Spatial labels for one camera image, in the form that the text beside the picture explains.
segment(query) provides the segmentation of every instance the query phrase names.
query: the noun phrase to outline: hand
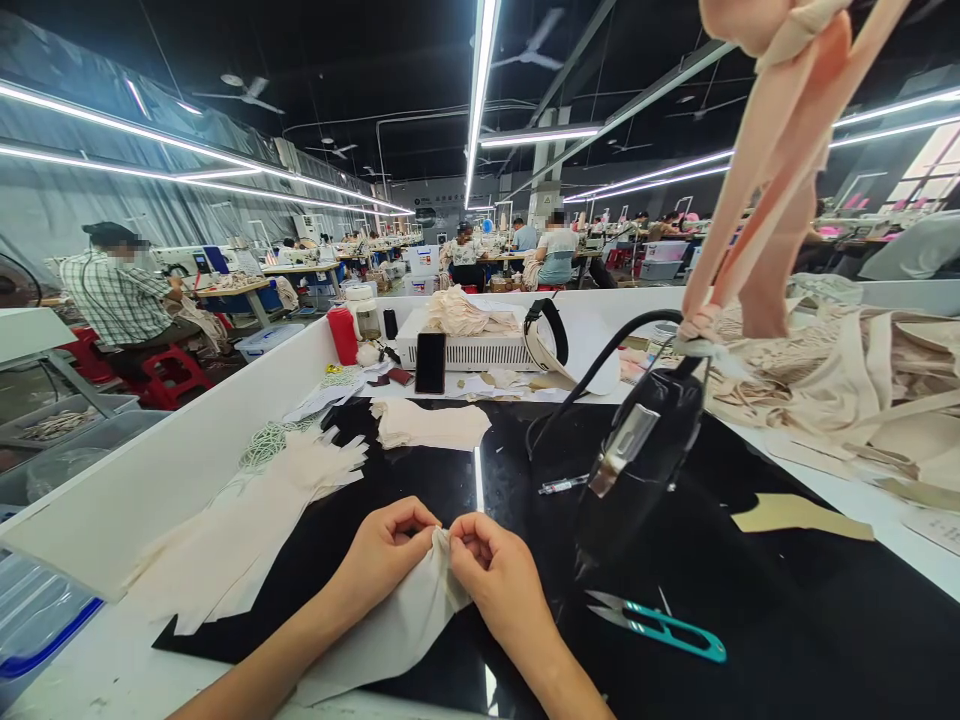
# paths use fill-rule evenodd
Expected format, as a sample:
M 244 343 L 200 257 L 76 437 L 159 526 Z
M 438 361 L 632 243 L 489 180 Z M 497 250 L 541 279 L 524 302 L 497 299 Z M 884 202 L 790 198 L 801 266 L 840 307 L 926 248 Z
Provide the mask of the hand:
M 463 515 L 450 528 L 450 565 L 518 667 L 560 640 L 533 555 L 517 535 L 483 513 Z
M 364 518 L 346 557 L 317 596 L 359 622 L 407 576 L 433 546 L 440 521 L 419 499 L 405 497 Z M 413 537 L 407 532 L 415 531 Z

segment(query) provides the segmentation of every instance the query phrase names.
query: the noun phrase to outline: red bottle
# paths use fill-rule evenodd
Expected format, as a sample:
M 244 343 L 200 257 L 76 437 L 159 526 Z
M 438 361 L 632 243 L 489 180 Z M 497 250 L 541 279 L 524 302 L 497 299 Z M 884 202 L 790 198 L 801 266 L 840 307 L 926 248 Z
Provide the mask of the red bottle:
M 333 344 L 337 347 L 337 357 L 341 365 L 357 364 L 357 336 L 353 330 L 353 315 L 344 307 L 334 308 L 327 313 Z

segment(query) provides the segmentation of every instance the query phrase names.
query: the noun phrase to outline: mobile phone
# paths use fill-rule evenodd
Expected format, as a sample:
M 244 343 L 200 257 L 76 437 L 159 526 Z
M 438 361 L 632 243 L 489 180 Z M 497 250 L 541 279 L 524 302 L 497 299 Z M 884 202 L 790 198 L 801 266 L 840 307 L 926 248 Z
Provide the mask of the mobile phone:
M 417 381 L 413 389 L 425 395 L 442 395 L 447 370 L 447 336 L 417 335 Z

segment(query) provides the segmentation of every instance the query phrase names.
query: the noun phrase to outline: white fabric piece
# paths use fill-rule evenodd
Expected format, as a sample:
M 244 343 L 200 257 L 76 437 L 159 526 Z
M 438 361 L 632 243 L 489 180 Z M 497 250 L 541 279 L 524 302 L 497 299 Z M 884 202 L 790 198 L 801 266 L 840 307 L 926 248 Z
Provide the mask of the white fabric piece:
M 435 530 L 426 557 L 300 680 L 297 703 L 310 706 L 402 675 L 423 659 L 450 619 L 470 602 L 450 571 L 448 533 Z
M 425 327 L 440 330 L 450 337 L 474 337 L 480 333 L 516 335 L 520 332 L 512 307 L 506 311 L 481 310 L 459 285 L 438 290 L 430 297 Z
M 339 448 L 331 444 L 336 433 L 287 433 L 286 449 L 242 494 L 214 502 L 146 548 L 125 583 L 126 601 L 149 620 L 176 615 L 177 635 L 248 612 L 304 508 L 363 477 L 363 438 Z
M 472 451 L 490 429 L 486 413 L 476 406 L 424 410 L 404 398 L 386 397 L 374 400 L 370 412 L 380 419 L 378 439 L 384 450 L 423 445 Z

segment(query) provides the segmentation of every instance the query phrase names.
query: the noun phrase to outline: black hair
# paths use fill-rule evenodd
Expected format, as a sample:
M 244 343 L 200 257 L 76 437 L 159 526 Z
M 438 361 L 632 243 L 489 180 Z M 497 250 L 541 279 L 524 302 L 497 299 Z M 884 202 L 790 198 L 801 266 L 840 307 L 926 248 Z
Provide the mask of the black hair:
M 80 229 L 90 236 L 90 244 L 98 248 L 115 250 L 121 247 L 140 247 L 145 244 L 139 235 L 117 223 L 95 223 L 83 225 Z

